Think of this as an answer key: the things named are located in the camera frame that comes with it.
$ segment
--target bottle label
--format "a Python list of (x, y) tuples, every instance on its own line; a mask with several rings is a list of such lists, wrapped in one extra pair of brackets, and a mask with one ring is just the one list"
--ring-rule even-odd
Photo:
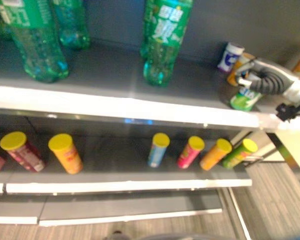
[(83, 5), (83, 0), (53, 0), (54, 5), (66, 8), (80, 8)]
[(53, 24), (48, 0), (1, 0), (0, 14), (17, 28), (42, 28)]
[(192, 6), (172, 0), (158, 0), (153, 7), (152, 38), (171, 47), (183, 41)]

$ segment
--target gray wall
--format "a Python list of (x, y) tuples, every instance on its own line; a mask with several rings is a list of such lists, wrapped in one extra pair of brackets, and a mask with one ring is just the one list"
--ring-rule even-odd
[[(93, 38), (138, 48), (144, 0), (86, 0)], [(226, 42), (291, 68), (300, 58), (300, 0), (194, 0), (182, 57), (216, 64)]]

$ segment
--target white label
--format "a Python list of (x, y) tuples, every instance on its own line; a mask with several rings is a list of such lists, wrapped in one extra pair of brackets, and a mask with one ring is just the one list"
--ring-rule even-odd
[(9, 6), (9, 7), (17, 7), (21, 8), (24, 6), (23, 0), (2, 0), (3, 5)]
[(0, 15), (6, 24), (10, 24), (10, 19), (9, 19), (6, 9), (3, 5), (0, 5)]
[(34, 166), (33, 168), (37, 171), (37, 172), (40, 172), (42, 169), (44, 169), (44, 165), (43, 164), (38, 164), (36, 166)]

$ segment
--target shelf unit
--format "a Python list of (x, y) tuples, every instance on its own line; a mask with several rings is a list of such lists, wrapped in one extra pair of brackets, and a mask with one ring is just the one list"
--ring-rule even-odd
[(144, 62), (137, 51), (93, 43), (87, 50), (67, 51), (69, 77), (44, 84), (23, 71), (20, 56), (12, 54), (18, 51), (12, 42), (0, 41), (0, 49), (0, 113), (195, 128), (300, 130), (300, 118), (288, 123), (276, 117), (276, 106), (284, 102), (278, 96), (265, 96), (252, 112), (231, 109), (229, 100), (237, 88), (210, 65), (178, 59), (169, 86), (153, 87), (144, 81)]
[(172, 218), (222, 211), (216, 190), (0, 196), (0, 224), (39, 224), (44, 227)]
[[(147, 165), (151, 139), (122, 137), (76, 137), (84, 168), (75, 175), (65, 172), (45, 145), (50, 135), (40, 135), (39, 149), (47, 162), (45, 169), (31, 173), (9, 159), (0, 173), (7, 194), (73, 195), (129, 191), (193, 190), (251, 186), (243, 165), (226, 169), (216, 165), (210, 171), (199, 166), (199, 158), (188, 168), (179, 169), (176, 160), (184, 140), (171, 140), (158, 168)], [(206, 149), (214, 141), (206, 140)]]

